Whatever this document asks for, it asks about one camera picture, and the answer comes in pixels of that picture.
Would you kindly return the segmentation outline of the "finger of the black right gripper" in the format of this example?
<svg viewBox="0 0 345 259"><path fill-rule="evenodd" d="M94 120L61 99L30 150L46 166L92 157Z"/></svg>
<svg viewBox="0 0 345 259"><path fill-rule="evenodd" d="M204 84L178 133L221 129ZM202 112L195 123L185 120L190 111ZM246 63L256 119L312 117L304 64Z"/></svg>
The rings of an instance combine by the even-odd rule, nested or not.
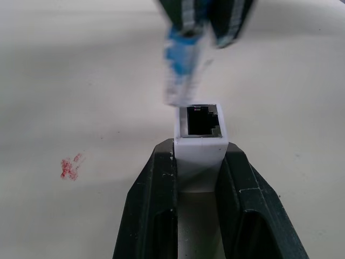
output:
<svg viewBox="0 0 345 259"><path fill-rule="evenodd" d="M207 23L210 1L161 0L158 1L169 18L172 28L183 37L196 37L203 33Z"/></svg>
<svg viewBox="0 0 345 259"><path fill-rule="evenodd" d="M255 3L253 0L210 1L207 16L216 48L223 49L236 42Z"/></svg>

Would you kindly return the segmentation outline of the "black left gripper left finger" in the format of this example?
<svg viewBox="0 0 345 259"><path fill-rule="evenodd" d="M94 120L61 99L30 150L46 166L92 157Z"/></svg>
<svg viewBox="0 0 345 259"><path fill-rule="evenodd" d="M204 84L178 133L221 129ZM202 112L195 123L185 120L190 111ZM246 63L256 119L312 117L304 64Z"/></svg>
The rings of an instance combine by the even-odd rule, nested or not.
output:
<svg viewBox="0 0 345 259"><path fill-rule="evenodd" d="M128 191L113 258L177 257L177 167L174 141L167 139Z"/></svg>

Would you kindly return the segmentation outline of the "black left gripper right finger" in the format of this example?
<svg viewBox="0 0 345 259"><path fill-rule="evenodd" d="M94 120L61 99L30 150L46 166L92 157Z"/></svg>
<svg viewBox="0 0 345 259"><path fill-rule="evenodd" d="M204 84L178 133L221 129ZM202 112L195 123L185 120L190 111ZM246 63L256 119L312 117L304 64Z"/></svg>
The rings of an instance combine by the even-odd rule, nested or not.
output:
<svg viewBox="0 0 345 259"><path fill-rule="evenodd" d="M308 258L279 195L233 143L215 197L226 258Z"/></svg>

